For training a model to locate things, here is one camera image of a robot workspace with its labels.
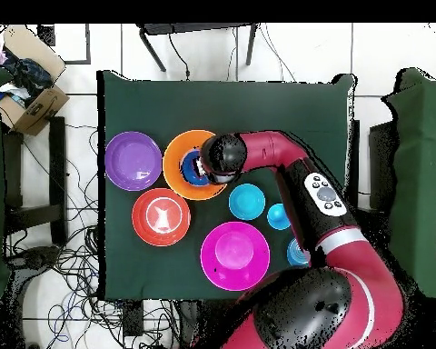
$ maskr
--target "bowl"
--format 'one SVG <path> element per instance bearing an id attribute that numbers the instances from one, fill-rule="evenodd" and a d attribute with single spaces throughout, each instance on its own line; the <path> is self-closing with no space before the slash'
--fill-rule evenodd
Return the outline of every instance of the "bowl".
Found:
<path id="1" fill-rule="evenodd" d="M 226 222 L 205 237 L 200 261 L 212 284 L 227 291 L 243 291 L 265 276 L 270 266 L 270 247 L 251 224 Z"/>
<path id="2" fill-rule="evenodd" d="M 105 149 L 105 171 L 113 184 L 127 191 L 150 187 L 162 173 L 162 152 L 148 135 L 128 131 Z"/>
<path id="3" fill-rule="evenodd" d="M 202 201 L 217 196 L 225 184 L 192 184 L 182 172 L 185 157 L 193 151 L 200 151 L 203 142 L 214 136 L 205 130 L 190 130 L 174 138 L 166 147 L 163 156 L 163 175 L 166 183 L 178 195 L 193 201 Z"/>
<path id="4" fill-rule="evenodd" d="M 254 184 L 240 184 L 229 195 L 229 209 L 243 221 L 252 221 L 265 209 L 265 195 Z"/>
<path id="5" fill-rule="evenodd" d="M 173 190 L 158 188 L 143 193 L 132 212 L 137 235 L 153 246 L 170 246 L 179 242 L 191 223 L 185 200 Z"/>

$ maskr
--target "floor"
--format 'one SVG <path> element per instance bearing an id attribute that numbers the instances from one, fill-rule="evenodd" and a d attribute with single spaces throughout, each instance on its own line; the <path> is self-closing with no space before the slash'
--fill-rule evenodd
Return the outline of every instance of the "floor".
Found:
<path id="1" fill-rule="evenodd" d="M 183 63 L 176 56 L 167 36 L 153 36 L 150 41 L 167 68 L 160 72 L 153 58 L 139 39 L 135 25 L 90 24 L 90 64 L 68 64 L 56 84 L 70 95 L 69 102 L 58 113 L 66 119 L 68 185 L 72 201 L 68 202 L 68 218 L 77 209 L 86 206 L 83 193 L 88 183 L 87 195 L 97 198 L 97 171 L 95 149 L 97 136 L 91 134 L 97 126 L 96 70 L 113 70 L 130 79 L 156 81 L 185 78 Z M 330 82 L 337 74 L 355 74 L 358 84 L 355 90 L 354 113 L 361 122 L 361 174 L 359 181 L 359 205 L 368 207 L 370 192 L 368 166 L 368 129 L 391 120 L 391 112 L 380 97 L 392 91 L 395 76 L 404 67 L 417 66 L 436 78 L 436 24 L 268 24 L 259 30 L 255 38 L 253 61 L 245 65 L 249 27 L 239 29 L 239 81 L 280 80 L 279 60 L 263 39 L 263 33 L 271 40 L 296 81 L 315 83 Z M 230 55 L 234 49 L 233 30 L 215 30 L 179 34 L 173 36 L 174 44 L 188 63 L 191 80 L 226 81 Z M 56 25 L 54 50 L 66 61 L 86 61 L 85 25 Z M 235 53 L 229 70 L 229 81 L 235 81 Z M 284 79 L 290 74 L 284 68 Z M 37 137 L 26 137 L 26 143 L 38 160 L 48 167 L 46 140 L 48 128 Z M 27 149 L 24 153 L 23 194 L 25 206 L 48 204 L 48 176 Z M 81 212 L 85 224 L 96 224 L 97 213 Z M 69 232 L 82 227 L 81 219 L 69 222 Z M 14 235 L 17 240 L 20 234 Z M 77 249 L 84 241 L 82 235 L 71 242 Z M 37 226 L 20 244 L 22 247 L 50 244 L 48 225 Z M 48 272 L 34 279 L 26 297 L 24 308 L 25 337 L 28 342 L 39 343 L 43 348 L 55 339 L 56 328 L 62 328 L 61 310 L 56 304 L 66 306 L 71 301 L 71 290 L 64 278 Z M 158 307 L 149 301 L 145 310 Z M 158 326 L 162 311 L 149 314 L 146 328 Z M 119 310 L 104 313 L 115 318 Z M 112 331 L 121 333 L 119 326 Z M 90 323 L 80 310 L 71 312 L 70 321 L 51 349 L 74 349 L 75 342 L 85 335 L 76 349 L 123 349 L 103 324 Z M 163 332 L 162 342 L 169 344 L 171 336 Z M 138 347 L 141 339 L 126 346 Z"/>

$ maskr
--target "small blue cup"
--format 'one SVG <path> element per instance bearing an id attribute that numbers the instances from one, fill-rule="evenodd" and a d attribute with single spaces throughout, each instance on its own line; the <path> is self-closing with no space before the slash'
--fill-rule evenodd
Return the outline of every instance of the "small blue cup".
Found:
<path id="1" fill-rule="evenodd" d="M 284 230 L 291 226 L 282 204 L 274 204 L 270 207 L 266 218 L 268 219 L 268 224 L 276 230 Z"/>
<path id="2" fill-rule="evenodd" d="M 307 257 L 299 247 L 299 244 L 297 244 L 295 238 L 287 246 L 287 260 L 291 266 L 308 267 L 309 265 Z"/>

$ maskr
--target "blue object in bowl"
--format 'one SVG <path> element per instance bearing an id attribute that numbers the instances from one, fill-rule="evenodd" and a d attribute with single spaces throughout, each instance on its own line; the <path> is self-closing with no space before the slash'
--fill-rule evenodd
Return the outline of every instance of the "blue object in bowl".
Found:
<path id="1" fill-rule="evenodd" d="M 236 218 L 252 221 L 265 209 L 265 195 L 254 184 L 240 184 L 229 195 L 229 209 Z"/>
<path id="2" fill-rule="evenodd" d="M 294 238 L 287 247 L 287 260 L 291 266 L 308 267 L 309 262 L 307 257 L 297 244 L 297 240 Z"/>
<path id="3" fill-rule="evenodd" d="M 195 162 L 199 156 L 199 150 L 192 150 L 189 152 L 181 163 L 181 173 L 183 174 L 184 179 L 190 184 L 193 184 L 194 186 L 207 186 L 210 183 L 207 176 L 199 176 L 193 166 L 193 162 Z"/>
<path id="4" fill-rule="evenodd" d="M 284 230 L 291 226 L 282 204 L 274 204 L 270 207 L 266 218 L 268 219 L 268 224 L 276 230 Z"/>

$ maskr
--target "table leg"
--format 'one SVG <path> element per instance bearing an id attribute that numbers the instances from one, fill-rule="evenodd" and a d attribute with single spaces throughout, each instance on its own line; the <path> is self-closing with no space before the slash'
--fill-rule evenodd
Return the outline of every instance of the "table leg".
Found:
<path id="1" fill-rule="evenodd" d="M 247 65 L 250 65 L 252 61 L 253 41 L 255 40 L 256 33 L 257 33 L 257 23 L 253 23 L 251 25 L 251 33 L 249 35 L 249 45 L 247 47 L 247 60 L 245 61 Z"/>
<path id="2" fill-rule="evenodd" d="M 150 52 L 150 55 L 152 55 L 152 58 L 158 64 L 160 69 L 163 72 L 166 72 L 166 68 L 164 68 L 164 64 L 162 63 L 162 61 L 160 60 L 160 58 L 156 54 L 156 52 L 155 52 L 154 48 L 152 47 L 152 45 L 150 44 L 150 42 L 147 40 L 147 36 L 145 35 L 145 32 L 144 32 L 144 30 L 142 28 L 139 30 L 139 36 L 141 36 L 141 40 L 144 42 L 145 47 Z"/>

